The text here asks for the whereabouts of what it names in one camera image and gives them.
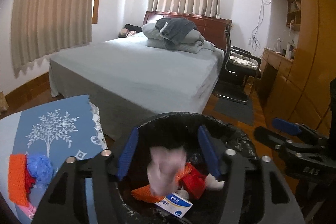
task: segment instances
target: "wooden headboard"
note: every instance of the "wooden headboard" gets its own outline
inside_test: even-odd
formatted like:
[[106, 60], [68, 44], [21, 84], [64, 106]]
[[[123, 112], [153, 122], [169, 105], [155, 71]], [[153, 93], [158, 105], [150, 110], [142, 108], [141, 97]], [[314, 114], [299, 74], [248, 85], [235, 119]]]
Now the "wooden headboard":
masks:
[[232, 23], [229, 19], [216, 19], [212, 17], [205, 17], [199, 15], [179, 14], [179, 13], [165, 13], [165, 12], [146, 12], [143, 24], [157, 22], [160, 18], [177, 18], [185, 17], [194, 22], [198, 31], [204, 36], [205, 40], [215, 44], [217, 48], [226, 48], [225, 28]]

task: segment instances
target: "chair cushion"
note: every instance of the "chair cushion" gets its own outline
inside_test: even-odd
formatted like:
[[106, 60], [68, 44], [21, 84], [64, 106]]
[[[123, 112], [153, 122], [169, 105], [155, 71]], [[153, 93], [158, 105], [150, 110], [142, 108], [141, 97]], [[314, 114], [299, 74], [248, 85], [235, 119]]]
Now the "chair cushion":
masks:
[[[238, 66], [235, 63], [228, 62], [226, 65], [227, 69], [234, 72], [239, 72], [247, 76], [255, 77], [256, 69], [249, 66]], [[259, 70], [258, 78], [261, 78], [261, 72]]]
[[244, 68], [252, 68], [254, 70], [257, 70], [257, 65], [254, 64], [253, 62], [249, 61], [249, 60], [245, 60], [242, 58], [239, 58], [237, 56], [230, 56], [230, 63], [233, 63], [233, 65], [236, 66], [240, 66], [240, 67], [244, 67]]

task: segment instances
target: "tree pattern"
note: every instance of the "tree pattern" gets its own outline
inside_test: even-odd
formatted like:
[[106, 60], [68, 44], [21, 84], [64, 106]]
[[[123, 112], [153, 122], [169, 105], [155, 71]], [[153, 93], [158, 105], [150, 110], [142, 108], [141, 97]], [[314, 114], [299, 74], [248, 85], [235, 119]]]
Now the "tree pattern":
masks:
[[35, 141], [44, 141], [47, 147], [47, 157], [50, 154], [50, 146], [53, 140], [63, 140], [68, 143], [68, 148], [71, 147], [72, 140], [69, 133], [78, 131], [75, 126], [75, 121], [79, 119], [70, 118], [70, 114], [66, 112], [64, 116], [60, 114], [60, 109], [55, 110], [55, 112], [47, 112], [47, 116], [40, 116], [41, 123], [38, 123], [37, 126], [33, 125], [31, 133], [26, 136], [29, 138], [27, 144], [28, 148]]

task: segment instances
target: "chair armrest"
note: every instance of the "chair armrest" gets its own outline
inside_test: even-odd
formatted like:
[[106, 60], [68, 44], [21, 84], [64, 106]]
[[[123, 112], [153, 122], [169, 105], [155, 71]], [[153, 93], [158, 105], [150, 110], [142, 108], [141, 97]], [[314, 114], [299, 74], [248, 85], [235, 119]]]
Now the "chair armrest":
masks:
[[250, 53], [250, 52], [248, 52], [248, 51], [246, 51], [246, 50], [243, 50], [242, 48], [238, 48], [238, 47], [236, 47], [236, 46], [231, 46], [231, 48], [233, 48], [233, 49], [235, 49], [235, 50], [238, 50], [238, 51], [240, 51], [240, 52], [244, 52], [244, 53], [246, 53], [246, 54], [252, 54], [252, 53]]
[[259, 57], [253, 56], [253, 55], [251, 55], [251, 54], [247, 54], [247, 53], [245, 53], [245, 52], [241, 52], [241, 51], [236, 50], [236, 49], [233, 49], [233, 48], [231, 49], [231, 51], [232, 51], [232, 52], [236, 52], [236, 53], [238, 53], [238, 54], [240, 54], [240, 55], [242, 55], [242, 56], [251, 58], [251, 59], [253, 59], [253, 60], [256, 60], [256, 61], [258, 62], [258, 65], [259, 65], [259, 66], [260, 66], [260, 64], [261, 64], [261, 59], [260, 59]]

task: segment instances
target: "cable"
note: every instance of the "cable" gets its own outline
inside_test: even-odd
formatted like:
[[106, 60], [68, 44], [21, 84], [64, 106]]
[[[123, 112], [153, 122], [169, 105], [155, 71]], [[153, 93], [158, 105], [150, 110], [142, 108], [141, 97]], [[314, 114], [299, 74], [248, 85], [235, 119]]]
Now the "cable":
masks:
[[253, 52], [255, 52], [257, 49], [260, 49], [260, 42], [257, 39], [258, 30], [259, 30], [260, 25], [264, 21], [265, 5], [269, 5], [269, 4], [271, 4], [271, 2], [272, 2], [272, 0], [270, 0], [270, 1], [261, 0], [261, 7], [260, 7], [260, 12], [259, 12], [258, 25], [253, 29], [252, 36], [249, 39], [249, 45], [251, 45]]

